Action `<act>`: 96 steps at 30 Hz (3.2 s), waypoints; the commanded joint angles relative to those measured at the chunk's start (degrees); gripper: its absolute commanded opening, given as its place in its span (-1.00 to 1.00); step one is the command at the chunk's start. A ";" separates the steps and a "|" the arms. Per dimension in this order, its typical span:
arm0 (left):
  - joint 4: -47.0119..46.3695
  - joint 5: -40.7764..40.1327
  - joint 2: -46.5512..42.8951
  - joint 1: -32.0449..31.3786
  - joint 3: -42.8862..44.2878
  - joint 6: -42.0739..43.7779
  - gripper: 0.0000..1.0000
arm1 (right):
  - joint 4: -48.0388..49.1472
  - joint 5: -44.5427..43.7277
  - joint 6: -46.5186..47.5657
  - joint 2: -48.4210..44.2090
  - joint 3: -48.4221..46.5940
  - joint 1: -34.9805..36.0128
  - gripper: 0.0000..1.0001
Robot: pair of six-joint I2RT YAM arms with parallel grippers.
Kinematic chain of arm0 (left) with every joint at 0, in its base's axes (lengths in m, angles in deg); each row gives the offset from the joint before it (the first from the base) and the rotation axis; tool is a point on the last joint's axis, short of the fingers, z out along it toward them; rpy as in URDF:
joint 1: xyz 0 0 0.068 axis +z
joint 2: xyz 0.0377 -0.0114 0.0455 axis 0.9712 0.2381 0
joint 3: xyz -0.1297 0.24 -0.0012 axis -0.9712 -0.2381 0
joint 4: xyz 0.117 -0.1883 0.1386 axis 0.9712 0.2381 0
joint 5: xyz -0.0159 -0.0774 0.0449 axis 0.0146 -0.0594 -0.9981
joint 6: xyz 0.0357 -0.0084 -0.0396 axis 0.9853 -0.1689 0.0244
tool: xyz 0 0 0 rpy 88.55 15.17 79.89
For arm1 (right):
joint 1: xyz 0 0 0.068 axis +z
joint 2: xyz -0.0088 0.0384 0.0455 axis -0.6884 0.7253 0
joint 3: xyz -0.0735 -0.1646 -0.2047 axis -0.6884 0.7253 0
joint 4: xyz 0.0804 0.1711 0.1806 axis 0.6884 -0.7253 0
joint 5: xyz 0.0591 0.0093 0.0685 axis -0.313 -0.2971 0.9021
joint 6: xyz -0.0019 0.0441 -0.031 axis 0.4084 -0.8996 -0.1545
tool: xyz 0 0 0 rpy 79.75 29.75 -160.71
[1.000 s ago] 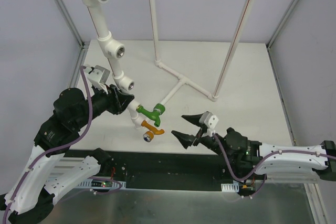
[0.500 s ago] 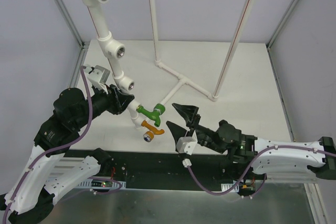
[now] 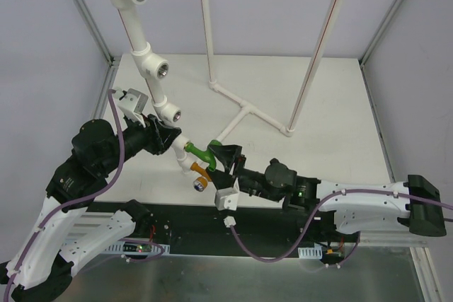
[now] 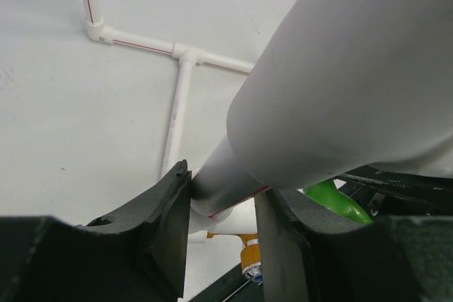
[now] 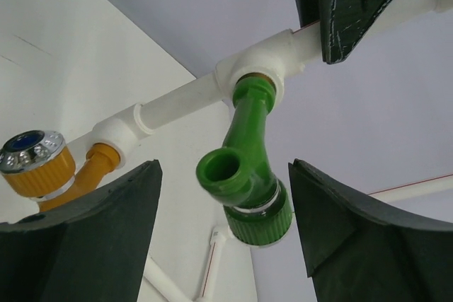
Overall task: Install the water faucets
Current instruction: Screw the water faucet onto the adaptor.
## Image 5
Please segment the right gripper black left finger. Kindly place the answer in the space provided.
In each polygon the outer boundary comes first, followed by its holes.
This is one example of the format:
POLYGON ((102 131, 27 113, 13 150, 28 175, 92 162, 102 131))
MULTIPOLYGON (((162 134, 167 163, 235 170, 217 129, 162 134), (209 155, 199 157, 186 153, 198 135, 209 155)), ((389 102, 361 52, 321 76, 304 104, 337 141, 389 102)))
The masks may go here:
POLYGON ((1 225, 2 301, 136 301, 161 194, 146 161, 97 190, 1 225))

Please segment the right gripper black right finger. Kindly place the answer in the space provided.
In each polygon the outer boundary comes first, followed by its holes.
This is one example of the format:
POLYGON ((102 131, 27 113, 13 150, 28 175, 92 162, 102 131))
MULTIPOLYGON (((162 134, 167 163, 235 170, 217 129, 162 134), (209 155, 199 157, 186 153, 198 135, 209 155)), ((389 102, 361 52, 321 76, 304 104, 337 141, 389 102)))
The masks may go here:
POLYGON ((318 301, 451 301, 452 224, 289 164, 306 272, 318 301))

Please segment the white pipe assembly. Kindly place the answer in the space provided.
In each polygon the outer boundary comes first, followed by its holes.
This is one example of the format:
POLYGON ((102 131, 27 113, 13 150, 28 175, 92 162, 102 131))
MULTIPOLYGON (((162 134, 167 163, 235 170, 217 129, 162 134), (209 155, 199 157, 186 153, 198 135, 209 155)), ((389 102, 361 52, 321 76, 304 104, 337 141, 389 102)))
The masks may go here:
MULTIPOLYGON (((441 13, 451 8, 452 0, 392 0, 363 38, 420 14, 441 13)), ((319 20, 311 25, 272 35, 220 60, 210 73, 100 121, 90 132, 73 140, 69 148, 80 156, 94 144, 107 144, 120 154, 120 164, 124 165, 140 141, 157 129, 221 100, 232 100, 235 85, 245 76, 262 76, 269 80, 276 90, 274 105, 279 105, 285 79, 301 73, 316 59, 323 60, 320 14, 319 20)))

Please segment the green water faucet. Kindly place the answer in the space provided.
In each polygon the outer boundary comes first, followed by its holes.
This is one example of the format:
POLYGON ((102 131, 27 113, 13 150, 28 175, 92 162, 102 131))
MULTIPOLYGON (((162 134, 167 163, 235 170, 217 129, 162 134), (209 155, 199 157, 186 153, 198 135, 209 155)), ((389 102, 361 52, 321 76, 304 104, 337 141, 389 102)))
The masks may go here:
POLYGON ((234 87, 234 117, 220 148, 203 156, 196 176, 222 206, 234 237, 265 247, 282 239, 292 223, 285 186, 271 170, 265 125, 276 90, 262 76, 245 76, 234 87))

